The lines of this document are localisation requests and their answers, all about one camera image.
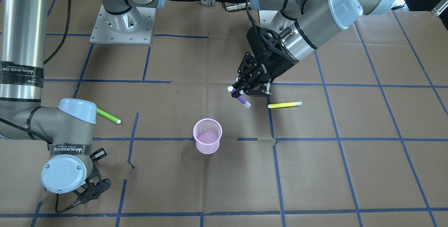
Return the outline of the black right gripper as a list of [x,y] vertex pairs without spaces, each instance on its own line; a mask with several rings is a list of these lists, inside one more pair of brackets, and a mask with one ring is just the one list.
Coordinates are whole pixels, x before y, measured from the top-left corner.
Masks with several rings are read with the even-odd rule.
[[73,191],[77,195],[77,200],[73,203],[74,205],[85,204],[90,200],[98,199],[103,192],[110,188],[110,179],[102,179],[99,169],[96,167],[96,162],[106,156],[107,152],[103,148],[90,155],[93,168],[91,174],[85,179],[84,184],[81,185],[84,191],[82,193],[77,192],[77,190]]

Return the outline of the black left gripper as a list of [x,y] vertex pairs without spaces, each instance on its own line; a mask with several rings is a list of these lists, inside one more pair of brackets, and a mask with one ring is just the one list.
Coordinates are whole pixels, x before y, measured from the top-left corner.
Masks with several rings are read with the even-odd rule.
[[291,33],[286,28],[276,34],[265,28],[252,26],[246,37],[252,52],[246,52],[240,66],[235,86],[230,86],[231,96],[241,99],[251,97],[270,97],[270,84],[276,77],[284,74],[298,63],[285,49],[281,39]]

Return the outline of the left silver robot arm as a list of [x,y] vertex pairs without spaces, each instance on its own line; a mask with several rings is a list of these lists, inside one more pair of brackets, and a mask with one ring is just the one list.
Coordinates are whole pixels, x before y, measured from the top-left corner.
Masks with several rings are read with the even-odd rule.
[[349,28],[362,15],[384,14],[396,0],[245,0],[247,9],[276,11],[270,28],[257,24],[250,13],[246,35],[252,49],[237,69],[231,96],[271,96],[270,84],[300,60]]

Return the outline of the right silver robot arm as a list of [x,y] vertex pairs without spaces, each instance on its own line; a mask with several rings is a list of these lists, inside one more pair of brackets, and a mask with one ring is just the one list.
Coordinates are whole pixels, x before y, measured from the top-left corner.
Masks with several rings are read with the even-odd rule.
[[[92,151],[97,106],[66,98],[57,108],[41,106],[47,0],[4,0],[1,53],[1,137],[47,142],[50,159],[41,172],[46,190],[74,192],[74,208],[98,199],[111,186],[96,162],[104,149]],[[101,0],[90,39],[94,44],[149,45],[155,10],[165,0]]]

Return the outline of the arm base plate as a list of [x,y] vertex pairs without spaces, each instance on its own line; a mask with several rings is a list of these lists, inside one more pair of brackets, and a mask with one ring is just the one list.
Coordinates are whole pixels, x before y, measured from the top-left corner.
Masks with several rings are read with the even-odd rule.
[[151,45],[157,10],[133,7],[122,15],[112,15],[101,6],[91,44],[103,45]]
[[277,10],[259,10],[259,19],[261,28],[280,34],[285,28],[293,26],[298,17],[303,15],[302,6],[293,7],[284,11]]

